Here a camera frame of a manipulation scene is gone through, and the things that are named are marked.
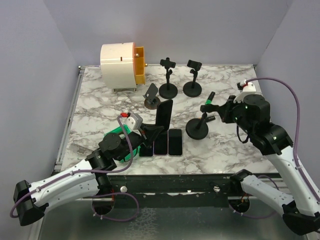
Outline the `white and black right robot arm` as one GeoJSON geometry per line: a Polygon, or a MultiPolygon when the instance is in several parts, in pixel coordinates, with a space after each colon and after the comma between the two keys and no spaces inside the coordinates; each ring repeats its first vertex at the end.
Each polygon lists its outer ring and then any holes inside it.
{"type": "Polygon", "coordinates": [[[236,195],[252,195],[282,216],[286,226],[297,235],[320,230],[320,202],[300,174],[302,166],[294,159],[294,143],[286,130],[270,121],[270,104],[260,94],[249,94],[235,103],[231,95],[221,106],[205,104],[201,112],[217,112],[221,121],[235,123],[244,130],[250,142],[265,156],[280,174],[289,189],[283,193],[262,182],[246,170],[235,174],[229,189],[236,195]]]}

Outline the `tall black phone stand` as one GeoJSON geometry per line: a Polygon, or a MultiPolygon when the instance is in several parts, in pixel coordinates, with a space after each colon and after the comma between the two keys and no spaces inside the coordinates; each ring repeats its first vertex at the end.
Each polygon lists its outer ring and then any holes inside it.
{"type": "Polygon", "coordinates": [[[193,74],[193,79],[183,86],[183,93],[188,97],[195,98],[202,93],[201,85],[196,82],[198,71],[201,69],[202,63],[189,59],[187,66],[191,68],[190,73],[193,74]]]}

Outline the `silver-edged phone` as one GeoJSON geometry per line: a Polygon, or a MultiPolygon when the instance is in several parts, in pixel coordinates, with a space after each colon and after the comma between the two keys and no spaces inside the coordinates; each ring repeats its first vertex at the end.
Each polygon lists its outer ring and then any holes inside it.
{"type": "Polygon", "coordinates": [[[142,144],[140,146],[139,149],[139,156],[140,157],[152,157],[154,154],[154,146],[153,145],[149,145],[149,146],[145,146],[144,144],[142,144]]]}

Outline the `purple-edged black phone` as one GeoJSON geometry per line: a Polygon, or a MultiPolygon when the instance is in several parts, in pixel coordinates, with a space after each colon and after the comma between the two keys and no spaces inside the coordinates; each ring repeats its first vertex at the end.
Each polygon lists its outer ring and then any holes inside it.
{"type": "Polygon", "coordinates": [[[181,156],[183,154],[183,137],[181,129],[170,129],[168,131],[168,154],[170,156],[181,156]]]}

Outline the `black phone with silver edge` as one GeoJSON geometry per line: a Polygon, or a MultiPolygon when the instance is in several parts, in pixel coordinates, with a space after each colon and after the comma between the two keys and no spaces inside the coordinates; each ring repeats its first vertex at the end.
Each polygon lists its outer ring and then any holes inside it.
{"type": "Polygon", "coordinates": [[[153,153],[155,155],[166,155],[168,153],[168,132],[160,133],[154,141],[153,153]]]}

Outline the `brown round phone stand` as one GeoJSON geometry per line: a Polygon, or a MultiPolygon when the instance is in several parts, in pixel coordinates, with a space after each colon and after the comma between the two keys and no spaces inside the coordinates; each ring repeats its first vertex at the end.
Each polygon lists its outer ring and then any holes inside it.
{"type": "Polygon", "coordinates": [[[157,97],[158,88],[154,83],[151,83],[144,97],[144,106],[149,110],[157,109],[158,105],[161,103],[160,99],[157,97]]]}

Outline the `black round-base front stand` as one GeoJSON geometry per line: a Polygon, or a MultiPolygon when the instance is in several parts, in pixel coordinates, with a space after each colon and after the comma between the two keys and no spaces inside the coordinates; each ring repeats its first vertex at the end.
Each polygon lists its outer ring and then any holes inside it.
{"type": "Polygon", "coordinates": [[[177,87],[174,84],[170,83],[170,77],[173,73],[172,69],[176,67],[176,63],[171,61],[169,57],[166,57],[165,59],[160,60],[160,65],[166,69],[166,83],[160,86],[158,92],[162,98],[170,100],[175,98],[178,94],[177,87]]]}

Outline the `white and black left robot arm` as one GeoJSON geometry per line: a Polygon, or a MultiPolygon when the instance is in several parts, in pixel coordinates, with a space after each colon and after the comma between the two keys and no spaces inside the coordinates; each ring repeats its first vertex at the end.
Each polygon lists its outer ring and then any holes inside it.
{"type": "Polygon", "coordinates": [[[120,123],[103,137],[97,149],[70,168],[43,180],[18,182],[10,218],[28,226],[73,200],[118,195],[112,191],[109,174],[129,169],[137,149],[141,145],[150,147],[163,130],[163,126],[141,123],[128,128],[120,123]]]}

